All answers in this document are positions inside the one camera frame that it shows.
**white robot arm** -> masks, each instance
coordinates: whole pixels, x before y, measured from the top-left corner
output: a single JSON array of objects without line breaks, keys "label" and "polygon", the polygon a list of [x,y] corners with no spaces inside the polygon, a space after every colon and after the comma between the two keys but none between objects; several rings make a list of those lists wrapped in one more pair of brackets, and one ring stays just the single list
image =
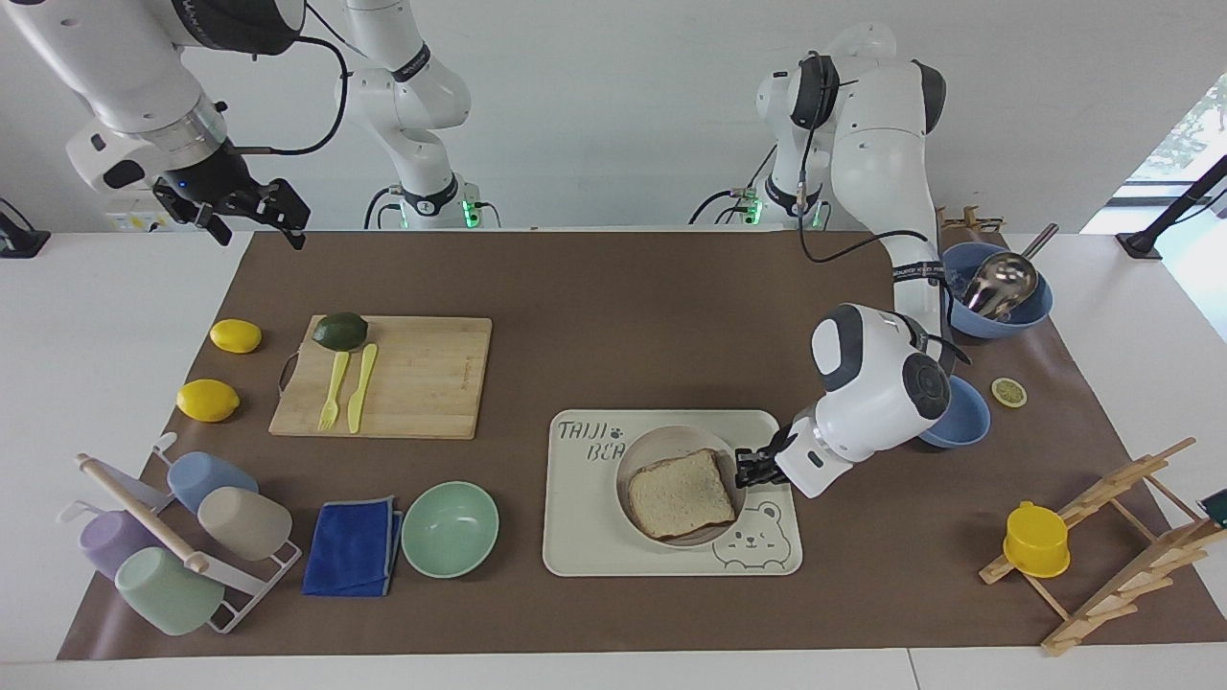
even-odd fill
[{"label": "white robot arm", "polygon": [[217,216],[238,215],[302,247],[310,210],[286,180],[252,179],[179,59],[184,45],[281,53],[302,29],[302,0],[10,0],[5,10],[96,115],[67,145],[91,187],[146,180],[175,221],[222,244],[231,231]]},{"label": "white robot arm", "polygon": [[464,81],[431,54],[404,0],[345,0],[352,41],[374,69],[353,74],[353,113],[391,157],[409,227],[472,226],[477,188],[452,171],[432,129],[469,118]]},{"label": "white robot arm", "polygon": [[871,232],[908,233],[881,239],[896,311],[840,304],[818,323],[811,345],[827,394],[768,447],[739,453],[742,485],[791,481],[817,496],[872,453],[933,426],[950,404],[937,363],[944,275],[924,167],[945,82],[931,68],[896,60],[894,45],[883,25],[858,25],[758,91],[778,142],[774,169],[760,184],[764,221],[810,222],[823,189],[809,180],[829,168],[836,199]]}]

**lime half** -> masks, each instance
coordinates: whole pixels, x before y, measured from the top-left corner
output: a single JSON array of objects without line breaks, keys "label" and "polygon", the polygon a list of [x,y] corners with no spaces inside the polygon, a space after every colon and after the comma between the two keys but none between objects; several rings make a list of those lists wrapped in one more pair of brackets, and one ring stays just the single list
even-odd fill
[{"label": "lime half", "polygon": [[999,378],[993,382],[993,397],[1007,408],[1021,408],[1027,404],[1027,389],[1012,378]]}]

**yellow lemon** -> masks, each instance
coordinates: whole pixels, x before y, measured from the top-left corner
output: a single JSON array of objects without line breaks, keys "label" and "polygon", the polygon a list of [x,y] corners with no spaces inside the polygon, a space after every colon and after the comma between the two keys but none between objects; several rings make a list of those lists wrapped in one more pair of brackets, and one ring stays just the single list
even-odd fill
[{"label": "yellow lemon", "polygon": [[179,389],[174,405],[196,421],[222,421],[238,408],[238,393],[213,378],[198,378]]},{"label": "yellow lemon", "polygon": [[993,397],[1007,408],[1021,408],[1027,404],[1027,389],[1012,378],[998,378],[993,382]]},{"label": "yellow lemon", "polygon": [[209,329],[209,339],[227,352],[244,354],[260,345],[260,327],[243,319],[222,319]]}]

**black stand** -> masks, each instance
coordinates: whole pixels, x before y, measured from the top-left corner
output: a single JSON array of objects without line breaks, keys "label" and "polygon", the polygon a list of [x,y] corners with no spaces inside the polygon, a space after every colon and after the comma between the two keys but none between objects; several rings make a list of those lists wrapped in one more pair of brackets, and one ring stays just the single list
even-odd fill
[{"label": "black stand", "polygon": [[1185,211],[1193,207],[1199,199],[1214,189],[1225,177],[1227,177],[1227,156],[1218,158],[1218,162],[1211,166],[1206,171],[1206,174],[1201,176],[1198,182],[1194,182],[1183,196],[1172,201],[1172,205],[1160,214],[1155,219],[1155,222],[1150,223],[1146,230],[1133,235],[1121,232],[1117,236],[1117,242],[1120,242],[1125,253],[1135,259],[1162,259],[1162,254],[1155,250],[1155,241],[1158,239],[1158,236],[1183,216]]},{"label": "black stand", "polygon": [[0,212],[0,259],[31,259],[52,236],[44,230],[25,230]]}]

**white placemat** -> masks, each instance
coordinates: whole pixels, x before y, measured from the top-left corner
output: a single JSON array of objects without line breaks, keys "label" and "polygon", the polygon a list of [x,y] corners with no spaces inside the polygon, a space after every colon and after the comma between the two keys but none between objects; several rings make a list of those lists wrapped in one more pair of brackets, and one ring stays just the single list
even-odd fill
[{"label": "white placemat", "polygon": [[801,566],[791,485],[746,490],[737,522],[709,544],[676,549],[622,513],[615,475],[639,436],[690,425],[733,448],[761,448],[778,428],[762,410],[566,410],[550,424],[541,559],[562,577],[789,575]]}]

